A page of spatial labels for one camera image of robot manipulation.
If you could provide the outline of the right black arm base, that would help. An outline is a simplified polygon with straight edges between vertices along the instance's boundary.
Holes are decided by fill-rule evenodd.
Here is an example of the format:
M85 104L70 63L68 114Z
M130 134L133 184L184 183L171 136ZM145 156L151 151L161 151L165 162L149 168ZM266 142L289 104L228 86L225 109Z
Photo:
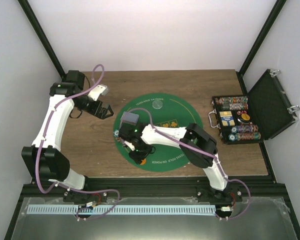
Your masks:
M230 203L231 201L242 202L242 196L238 195L239 189L228 186L225 190L216 190L208 187L199 187L196 189L197 197L203 202L210 203Z

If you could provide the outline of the orange big blind button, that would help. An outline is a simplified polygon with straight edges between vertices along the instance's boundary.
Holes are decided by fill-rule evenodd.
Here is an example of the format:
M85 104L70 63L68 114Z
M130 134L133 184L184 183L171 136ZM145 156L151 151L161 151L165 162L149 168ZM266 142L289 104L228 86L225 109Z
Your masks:
M140 165L141 165L141 166L142 166L142 165L145 165L146 162L147 162L147 160L146 160L146 159L143 159L143 160L140 162Z

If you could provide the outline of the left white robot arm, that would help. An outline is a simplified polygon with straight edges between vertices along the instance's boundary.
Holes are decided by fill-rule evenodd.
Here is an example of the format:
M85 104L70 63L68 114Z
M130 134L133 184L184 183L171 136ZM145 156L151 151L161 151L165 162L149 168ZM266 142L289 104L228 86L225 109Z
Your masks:
M71 169L70 161L61 152L61 143L68 119L74 108L104 120L113 116L110 105L99 99L109 92L100 80L84 88L86 76L70 70L61 82L49 90L49 106L38 135L31 146L23 147L22 159L39 190L47 194L52 188L62 186L73 190L79 201L87 202L92 196L88 177Z

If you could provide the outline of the clear dealer button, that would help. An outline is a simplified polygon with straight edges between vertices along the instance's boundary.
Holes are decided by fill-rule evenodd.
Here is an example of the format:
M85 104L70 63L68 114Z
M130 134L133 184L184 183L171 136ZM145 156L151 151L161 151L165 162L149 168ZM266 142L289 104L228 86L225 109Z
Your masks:
M159 99L155 99L153 102L152 102L152 107L155 109L155 110L159 110L163 107L163 102Z

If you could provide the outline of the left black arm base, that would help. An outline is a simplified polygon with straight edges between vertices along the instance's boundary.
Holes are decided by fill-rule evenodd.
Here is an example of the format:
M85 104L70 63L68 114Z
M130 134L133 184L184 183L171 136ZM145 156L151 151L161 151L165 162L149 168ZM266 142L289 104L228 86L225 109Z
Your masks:
M66 203L84 204L88 202L104 203L108 199L103 193L82 193L78 191L67 191L64 193L63 201Z

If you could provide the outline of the stack of poker chips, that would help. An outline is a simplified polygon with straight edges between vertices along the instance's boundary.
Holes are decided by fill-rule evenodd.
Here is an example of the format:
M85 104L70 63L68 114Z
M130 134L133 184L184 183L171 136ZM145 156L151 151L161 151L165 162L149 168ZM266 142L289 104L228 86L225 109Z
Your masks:
M115 130L114 132L113 132L113 135L114 135L114 138L115 138L115 140L117 141L117 142L120 142L121 141L121 139L120 139L120 137L119 137L119 130Z

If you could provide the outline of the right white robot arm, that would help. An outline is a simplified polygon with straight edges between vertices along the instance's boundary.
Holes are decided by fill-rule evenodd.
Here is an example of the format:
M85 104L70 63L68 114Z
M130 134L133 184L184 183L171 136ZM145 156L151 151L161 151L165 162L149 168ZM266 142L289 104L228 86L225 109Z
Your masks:
M118 137L129 148L129 157L138 165L155 152L156 145L180 149L194 166L203 169L213 198L219 202L230 196L229 178L223 170L216 140L196 123L187 127L159 127L150 123L122 123Z

